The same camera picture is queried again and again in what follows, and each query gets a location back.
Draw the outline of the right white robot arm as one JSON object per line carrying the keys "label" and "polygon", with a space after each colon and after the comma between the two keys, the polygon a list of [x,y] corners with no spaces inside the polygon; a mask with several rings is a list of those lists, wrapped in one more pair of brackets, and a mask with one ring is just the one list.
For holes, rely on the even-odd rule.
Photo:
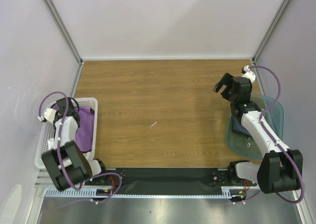
{"label": "right white robot arm", "polygon": [[265,194],[304,191],[303,155],[299,150],[290,149],[276,135],[264,118],[264,111],[251,100],[254,80],[252,72],[240,77],[225,73],[213,89],[219,92],[225,86],[221,96],[230,102],[231,114],[250,133],[263,156],[259,166],[251,162],[236,163],[228,171],[227,179],[232,185],[250,180]]}

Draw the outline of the purple towel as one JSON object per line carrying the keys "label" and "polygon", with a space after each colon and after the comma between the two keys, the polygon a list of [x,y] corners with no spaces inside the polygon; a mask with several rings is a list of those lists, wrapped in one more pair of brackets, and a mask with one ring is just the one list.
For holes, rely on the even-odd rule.
{"label": "purple towel", "polygon": [[90,107],[75,105],[75,113],[79,116],[79,122],[75,116],[67,116],[61,130],[62,147],[65,143],[74,140],[82,153],[87,153],[93,147],[94,110]]}

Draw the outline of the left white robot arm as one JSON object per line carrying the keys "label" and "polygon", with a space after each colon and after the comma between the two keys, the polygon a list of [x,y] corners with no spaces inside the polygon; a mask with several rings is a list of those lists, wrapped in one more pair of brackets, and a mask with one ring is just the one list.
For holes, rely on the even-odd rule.
{"label": "left white robot arm", "polygon": [[107,182],[109,173],[105,165],[91,158],[95,123],[91,107],[80,106],[72,97],[61,98],[46,108],[39,120],[54,128],[47,141],[48,151],[41,159],[57,190],[82,186],[87,179],[97,184]]}

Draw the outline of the dark blue towel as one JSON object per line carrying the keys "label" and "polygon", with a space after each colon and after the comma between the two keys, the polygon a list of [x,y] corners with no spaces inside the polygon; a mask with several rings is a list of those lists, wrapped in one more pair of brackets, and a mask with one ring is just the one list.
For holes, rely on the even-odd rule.
{"label": "dark blue towel", "polygon": [[233,118],[232,132],[251,137],[249,131],[236,118]]}

